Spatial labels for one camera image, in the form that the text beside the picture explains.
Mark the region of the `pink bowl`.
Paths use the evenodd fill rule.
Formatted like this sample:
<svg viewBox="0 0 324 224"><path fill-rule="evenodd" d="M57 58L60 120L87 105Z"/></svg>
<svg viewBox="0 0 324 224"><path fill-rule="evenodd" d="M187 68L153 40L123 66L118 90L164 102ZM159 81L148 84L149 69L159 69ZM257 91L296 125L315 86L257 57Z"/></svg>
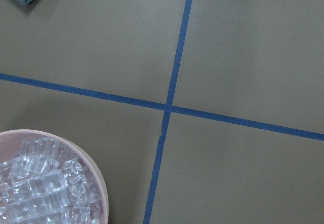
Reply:
<svg viewBox="0 0 324 224"><path fill-rule="evenodd" d="M95 161L89 156L89 154L86 151L84 151L75 143L60 136L56 136L54 134L43 131L30 129L5 131L1 133L1 161L7 160L9 159L9 157L13 156L14 151L20 147L22 141L39 137L53 138L67 145L77 155L79 155L79 157L82 158L83 162L89 167L90 171L92 172L98 184L99 191L102 197L103 208L101 211L100 223L109 223L109 198L104 177Z"/></svg>

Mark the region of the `ice cubes pile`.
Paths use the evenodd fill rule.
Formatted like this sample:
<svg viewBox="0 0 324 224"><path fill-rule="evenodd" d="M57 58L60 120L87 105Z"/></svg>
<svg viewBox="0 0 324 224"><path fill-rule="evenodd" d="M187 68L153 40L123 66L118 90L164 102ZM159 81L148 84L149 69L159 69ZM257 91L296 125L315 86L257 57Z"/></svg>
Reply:
<svg viewBox="0 0 324 224"><path fill-rule="evenodd" d="M1 223L99 223L101 211L90 168L53 138L25 140L1 162Z"/></svg>

